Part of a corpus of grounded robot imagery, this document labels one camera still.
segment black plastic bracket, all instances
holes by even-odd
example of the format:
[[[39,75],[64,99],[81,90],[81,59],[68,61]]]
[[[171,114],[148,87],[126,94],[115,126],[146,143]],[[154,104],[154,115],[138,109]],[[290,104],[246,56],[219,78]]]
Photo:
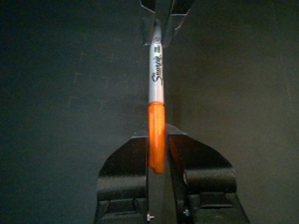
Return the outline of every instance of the black plastic bracket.
[[[170,135],[178,223],[246,224],[230,161],[187,135]]]
[[[167,125],[176,223],[248,224],[230,161]],[[142,224],[148,219],[147,133],[110,156],[98,175],[95,224]]]
[[[104,163],[94,223],[147,223],[147,137],[134,137]]]

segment screw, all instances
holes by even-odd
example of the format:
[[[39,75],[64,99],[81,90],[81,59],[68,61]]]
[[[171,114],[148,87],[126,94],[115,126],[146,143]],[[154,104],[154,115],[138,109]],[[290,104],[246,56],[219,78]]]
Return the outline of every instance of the screw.
[[[147,216],[146,216],[146,219],[147,219],[147,221],[151,221],[151,220],[155,219],[155,217],[148,213]]]
[[[191,216],[191,211],[186,208],[186,209],[183,210],[183,214],[184,214],[186,216]]]

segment marker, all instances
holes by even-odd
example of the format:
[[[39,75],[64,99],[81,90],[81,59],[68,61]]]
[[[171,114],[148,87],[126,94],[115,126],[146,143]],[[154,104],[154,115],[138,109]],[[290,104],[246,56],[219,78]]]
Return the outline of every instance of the marker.
[[[156,19],[150,47],[150,93],[148,93],[148,164],[154,172],[164,172],[166,127],[164,127],[164,60],[162,26]]]

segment black holder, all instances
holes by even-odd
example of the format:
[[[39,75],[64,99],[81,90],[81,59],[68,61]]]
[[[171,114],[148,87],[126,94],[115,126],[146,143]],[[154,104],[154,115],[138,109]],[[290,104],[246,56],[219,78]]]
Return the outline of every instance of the black holder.
[[[246,224],[230,161],[167,125],[176,223]],[[134,136],[110,156],[98,176],[95,224],[142,224],[148,214],[147,134]]]

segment dark surface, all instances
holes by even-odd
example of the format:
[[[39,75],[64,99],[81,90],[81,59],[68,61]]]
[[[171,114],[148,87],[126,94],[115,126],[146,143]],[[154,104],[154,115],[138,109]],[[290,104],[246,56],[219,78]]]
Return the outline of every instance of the dark surface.
[[[1,224],[92,223],[99,169],[146,124],[138,7],[1,3]],[[232,163],[252,224],[299,222],[298,26],[296,1],[196,1],[164,50],[167,122]]]

